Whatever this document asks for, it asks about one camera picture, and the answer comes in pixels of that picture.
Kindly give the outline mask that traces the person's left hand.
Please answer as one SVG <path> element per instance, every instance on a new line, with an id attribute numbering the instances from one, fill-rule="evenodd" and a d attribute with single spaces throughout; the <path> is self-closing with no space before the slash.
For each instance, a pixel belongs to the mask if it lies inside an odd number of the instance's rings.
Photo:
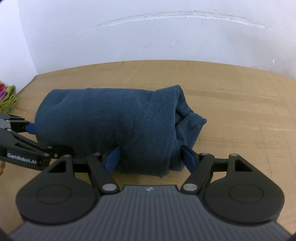
<path id="1" fill-rule="evenodd" d="M 4 161 L 0 161 L 0 176 L 3 174 L 6 163 Z"/>

